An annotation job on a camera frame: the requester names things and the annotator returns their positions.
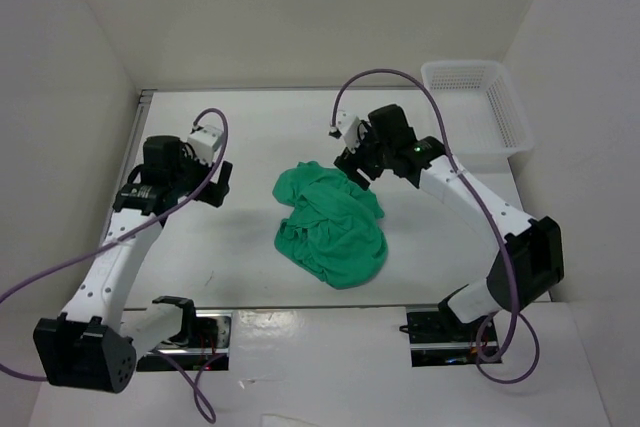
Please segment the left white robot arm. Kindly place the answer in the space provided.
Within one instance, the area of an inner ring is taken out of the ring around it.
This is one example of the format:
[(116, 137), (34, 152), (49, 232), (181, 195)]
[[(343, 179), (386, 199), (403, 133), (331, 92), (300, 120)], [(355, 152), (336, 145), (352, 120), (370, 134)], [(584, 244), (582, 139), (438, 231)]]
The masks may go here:
[(108, 232), (80, 287), (54, 319), (37, 323), (33, 340), (49, 384), (120, 393), (138, 360), (164, 341), (191, 344), (199, 322), (192, 300), (164, 295), (143, 317), (123, 321), (125, 304), (168, 217), (195, 200), (222, 205), (232, 164), (225, 134), (195, 127), (185, 140), (147, 138), (143, 160), (116, 194)]

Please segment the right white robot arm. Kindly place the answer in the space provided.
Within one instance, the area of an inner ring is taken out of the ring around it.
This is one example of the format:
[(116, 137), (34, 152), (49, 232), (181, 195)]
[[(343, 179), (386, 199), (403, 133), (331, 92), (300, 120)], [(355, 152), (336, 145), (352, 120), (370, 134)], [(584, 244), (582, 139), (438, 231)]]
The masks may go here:
[(330, 134), (345, 143), (336, 167), (359, 187), (367, 189), (390, 170), (451, 209), (495, 251), (484, 279), (439, 303), (437, 324), (444, 337), (461, 339), (478, 319), (511, 310), (513, 299), (524, 308), (563, 279), (558, 223), (509, 204), (448, 157), (437, 138), (417, 138), (400, 106), (381, 107), (365, 120), (340, 110)]

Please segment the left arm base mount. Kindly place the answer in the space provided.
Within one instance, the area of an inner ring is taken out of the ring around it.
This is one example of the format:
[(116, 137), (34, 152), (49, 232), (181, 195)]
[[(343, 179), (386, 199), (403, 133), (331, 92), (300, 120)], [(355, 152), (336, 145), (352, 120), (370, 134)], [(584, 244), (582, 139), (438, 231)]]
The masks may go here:
[(164, 358), (167, 356), (186, 372), (227, 371), (232, 330), (232, 312), (223, 310), (198, 310), (195, 332), (188, 340), (163, 340), (136, 366), (137, 372), (169, 372), (175, 368)]

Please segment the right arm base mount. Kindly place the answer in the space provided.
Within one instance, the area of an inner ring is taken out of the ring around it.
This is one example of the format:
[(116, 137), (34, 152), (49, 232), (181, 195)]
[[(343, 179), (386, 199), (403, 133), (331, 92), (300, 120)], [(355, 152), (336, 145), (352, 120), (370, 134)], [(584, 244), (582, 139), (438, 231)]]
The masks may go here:
[(413, 367), (474, 365), (480, 323), (453, 324), (436, 307), (414, 307), (398, 330), (408, 338)]

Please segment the green tank top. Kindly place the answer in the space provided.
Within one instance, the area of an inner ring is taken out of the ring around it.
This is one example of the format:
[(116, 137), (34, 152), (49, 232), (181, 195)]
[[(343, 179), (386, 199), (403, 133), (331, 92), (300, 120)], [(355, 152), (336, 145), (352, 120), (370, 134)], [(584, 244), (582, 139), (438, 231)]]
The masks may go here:
[(380, 273), (389, 249), (374, 193), (339, 169), (310, 161), (282, 172), (272, 195), (291, 209), (274, 238), (285, 258), (336, 290), (360, 287)]

